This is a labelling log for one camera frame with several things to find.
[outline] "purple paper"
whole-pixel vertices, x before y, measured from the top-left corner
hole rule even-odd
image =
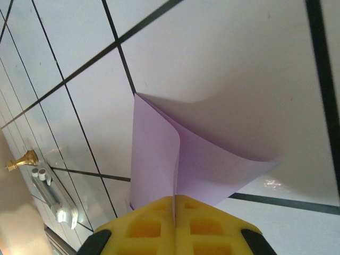
[[[135,209],[175,194],[214,206],[277,164],[234,155],[135,95],[130,196]]]

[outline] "brass fixture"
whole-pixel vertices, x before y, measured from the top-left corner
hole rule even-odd
[[[34,150],[28,150],[23,157],[19,158],[18,160],[14,161],[11,160],[7,162],[6,168],[8,171],[12,171],[17,169],[18,166],[22,165],[31,165],[34,166],[38,162],[38,156]]]

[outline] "folded paper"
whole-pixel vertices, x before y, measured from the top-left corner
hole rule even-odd
[[[130,193],[134,209],[175,194],[214,206],[276,165],[232,154],[135,95]]]

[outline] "white tiled wall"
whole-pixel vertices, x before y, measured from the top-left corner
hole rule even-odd
[[[9,2],[0,3],[4,16]],[[136,91],[223,148],[282,159],[240,193],[339,206],[305,2],[184,0],[142,21],[172,2],[107,0],[119,37],[145,26],[122,43]],[[340,98],[340,6],[322,6]],[[73,231],[55,221],[31,168],[20,171],[45,223],[78,249],[92,230],[129,211],[131,84],[118,49],[105,49],[115,39],[102,1],[14,0],[7,25],[0,125],[16,159],[34,149],[54,168],[79,210]],[[217,207],[257,225],[278,254],[340,248],[338,215],[234,199]]]

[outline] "beige wall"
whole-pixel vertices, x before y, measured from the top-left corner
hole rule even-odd
[[[10,255],[53,254],[43,220],[20,171],[8,172],[4,167],[11,159],[0,131],[0,247],[5,246]]]

